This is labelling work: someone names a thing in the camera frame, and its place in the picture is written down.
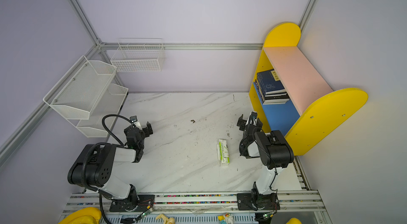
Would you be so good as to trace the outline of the dark blue file underneath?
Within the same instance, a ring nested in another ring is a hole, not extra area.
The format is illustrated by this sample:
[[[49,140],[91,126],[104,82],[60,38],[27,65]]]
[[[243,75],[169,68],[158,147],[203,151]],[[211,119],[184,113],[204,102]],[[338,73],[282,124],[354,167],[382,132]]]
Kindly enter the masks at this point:
[[[257,79],[256,81],[265,98],[288,95],[281,81],[274,79]]]

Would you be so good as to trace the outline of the blue file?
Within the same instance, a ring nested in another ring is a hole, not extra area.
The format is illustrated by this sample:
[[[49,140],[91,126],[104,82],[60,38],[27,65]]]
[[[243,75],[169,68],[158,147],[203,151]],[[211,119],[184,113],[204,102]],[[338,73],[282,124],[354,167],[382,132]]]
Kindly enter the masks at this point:
[[[282,94],[286,90],[274,69],[257,73],[257,81],[265,95]]]

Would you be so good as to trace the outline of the black deer cover book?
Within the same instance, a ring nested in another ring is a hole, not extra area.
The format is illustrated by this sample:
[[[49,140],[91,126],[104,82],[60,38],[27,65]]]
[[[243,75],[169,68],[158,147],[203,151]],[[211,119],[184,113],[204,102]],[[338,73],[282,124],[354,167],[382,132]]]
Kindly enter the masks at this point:
[[[288,95],[282,95],[282,96],[277,96],[277,97],[267,97],[265,98],[260,90],[260,87],[257,83],[257,81],[255,81],[253,83],[253,86],[255,87],[255,89],[257,90],[257,93],[259,95],[259,99],[261,104],[264,105],[271,105],[271,104],[285,104],[286,102],[288,102],[290,100],[290,98],[288,97]]]

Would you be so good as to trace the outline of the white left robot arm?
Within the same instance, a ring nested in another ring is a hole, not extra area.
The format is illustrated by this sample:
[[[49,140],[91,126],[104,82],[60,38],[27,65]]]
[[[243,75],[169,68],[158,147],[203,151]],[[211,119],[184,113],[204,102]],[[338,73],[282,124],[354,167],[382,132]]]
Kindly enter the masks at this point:
[[[127,142],[122,142],[106,125],[106,119],[120,118],[130,125],[124,129]],[[142,127],[136,116],[126,118],[118,114],[108,114],[102,118],[102,126],[118,144],[100,142],[84,147],[68,172],[69,184],[78,185],[97,192],[112,200],[138,205],[139,197],[135,186],[113,175],[114,164],[138,163],[144,155],[145,139],[152,135],[152,125],[147,122]]]

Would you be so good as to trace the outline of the white green carton box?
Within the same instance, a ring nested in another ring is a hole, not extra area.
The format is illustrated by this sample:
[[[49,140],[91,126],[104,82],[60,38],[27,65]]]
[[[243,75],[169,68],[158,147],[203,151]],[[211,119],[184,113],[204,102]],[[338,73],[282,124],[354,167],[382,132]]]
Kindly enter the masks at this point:
[[[219,139],[217,143],[218,161],[221,165],[230,163],[229,149],[225,139]]]

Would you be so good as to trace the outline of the yellow pink blue bookshelf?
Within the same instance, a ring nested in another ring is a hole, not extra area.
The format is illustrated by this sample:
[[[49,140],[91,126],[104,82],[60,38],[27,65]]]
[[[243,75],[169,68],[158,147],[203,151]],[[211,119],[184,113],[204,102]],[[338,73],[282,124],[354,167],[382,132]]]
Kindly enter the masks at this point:
[[[298,48],[301,30],[281,23],[266,36],[249,91],[263,130],[279,130],[296,156],[303,156],[368,100],[360,88],[333,90]],[[265,104],[257,74],[274,70],[288,93],[285,104]]]

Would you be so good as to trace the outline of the white mesh two-tier rack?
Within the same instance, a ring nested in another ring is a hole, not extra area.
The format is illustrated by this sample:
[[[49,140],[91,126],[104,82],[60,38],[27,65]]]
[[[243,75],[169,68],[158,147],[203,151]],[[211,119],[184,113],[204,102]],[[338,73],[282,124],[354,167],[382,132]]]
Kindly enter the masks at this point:
[[[128,88],[115,84],[117,68],[85,56],[71,67],[43,101],[88,138],[105,138],[102,118],[119,114]]]

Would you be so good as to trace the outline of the beige toy figure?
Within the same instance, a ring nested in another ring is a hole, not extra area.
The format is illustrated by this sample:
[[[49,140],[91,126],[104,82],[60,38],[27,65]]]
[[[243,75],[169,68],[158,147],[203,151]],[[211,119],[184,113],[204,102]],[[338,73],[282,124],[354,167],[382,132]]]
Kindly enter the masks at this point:
[[[164,214],[159,214],[157,217],[155,217],[156,220],[163,221],[163,224],[175,224],[176,221],[173,217],[167,217]]]

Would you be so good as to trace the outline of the yellow object bottom left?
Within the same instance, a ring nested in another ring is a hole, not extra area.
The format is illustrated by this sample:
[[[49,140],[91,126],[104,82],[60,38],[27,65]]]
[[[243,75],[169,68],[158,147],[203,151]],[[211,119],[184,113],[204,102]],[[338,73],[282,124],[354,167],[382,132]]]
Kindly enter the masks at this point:
[[[59,224],[99,224],[102,213],[99,209],[89,207],[75,211],[68,215]]]

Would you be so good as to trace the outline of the yellow object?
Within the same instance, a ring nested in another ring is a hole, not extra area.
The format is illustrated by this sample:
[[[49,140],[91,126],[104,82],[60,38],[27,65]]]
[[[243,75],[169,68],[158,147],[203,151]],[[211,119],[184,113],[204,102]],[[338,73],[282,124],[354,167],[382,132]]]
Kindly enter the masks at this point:
[[[99,209],[89,207],[75,211],[68,215],[59,224],[99,224],[102,213]]]
[[[291,218],[286,222],[286,224],[302,224],[302,222],[297,218]]]

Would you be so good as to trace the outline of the small colourful toy figure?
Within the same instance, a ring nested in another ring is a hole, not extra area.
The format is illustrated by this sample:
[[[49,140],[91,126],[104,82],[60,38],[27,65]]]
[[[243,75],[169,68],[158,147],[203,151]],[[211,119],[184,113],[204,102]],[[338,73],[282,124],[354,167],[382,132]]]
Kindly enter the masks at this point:
[[[219,224],[234,224],[233,215],[230,213],[226,213],[224,215],[220,215],[217,217]]]

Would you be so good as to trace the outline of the yellow object bottom right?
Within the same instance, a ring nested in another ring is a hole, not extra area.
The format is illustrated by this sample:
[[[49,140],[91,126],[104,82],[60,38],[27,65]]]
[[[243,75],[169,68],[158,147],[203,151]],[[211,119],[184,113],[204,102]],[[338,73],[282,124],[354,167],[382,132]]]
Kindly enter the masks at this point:
[[[286,224],[302,224],[302,222],[297,218],[291,218],[286,222]]]

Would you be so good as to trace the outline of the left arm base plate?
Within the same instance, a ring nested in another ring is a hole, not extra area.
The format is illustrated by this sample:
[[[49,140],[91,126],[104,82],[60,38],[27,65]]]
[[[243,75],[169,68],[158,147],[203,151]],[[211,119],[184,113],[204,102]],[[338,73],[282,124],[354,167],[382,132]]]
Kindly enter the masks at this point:
[[[138,194],[133,199],[113,200],[110,206],[110,212],[144,212],[148,207],[153,207],[155,195]]]

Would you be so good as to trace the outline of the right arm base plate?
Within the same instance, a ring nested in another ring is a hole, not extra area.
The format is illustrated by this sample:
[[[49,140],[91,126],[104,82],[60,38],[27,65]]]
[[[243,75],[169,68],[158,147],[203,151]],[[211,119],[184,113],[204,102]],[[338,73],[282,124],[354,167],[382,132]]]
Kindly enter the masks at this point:
[[[276,193],[268,195],[238,193],[237,207],[239,210],[280,210],[280,203]]]

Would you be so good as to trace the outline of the aluminium front rail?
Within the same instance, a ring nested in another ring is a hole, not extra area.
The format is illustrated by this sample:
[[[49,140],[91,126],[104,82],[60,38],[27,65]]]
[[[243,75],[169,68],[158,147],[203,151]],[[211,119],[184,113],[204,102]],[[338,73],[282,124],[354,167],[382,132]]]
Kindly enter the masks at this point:
[[[148,195],[139,195],[141,203],[136,211],[110,212],[114,203],[104,199],[100,204],[98,194],[72,194],[60,220],[76,211],[94,207],[103,208],[109,222],[119,224],[126,218],[136,219],[150,206],[151,210],[140,220],[141,224],[159,224],[159,214],[174,218],[177,224],[217,224],[218,217],[227,213],[236,224],[255,224],[262,217],[269,217],[272,224],[284,224],[291,218],[297,218],[303,224],[332,222],[318,191],[280,191],[274,204],[258,210],[249,206],[249,199],[239,199],[237,192],[156,193],[153,201],[146,199]]]

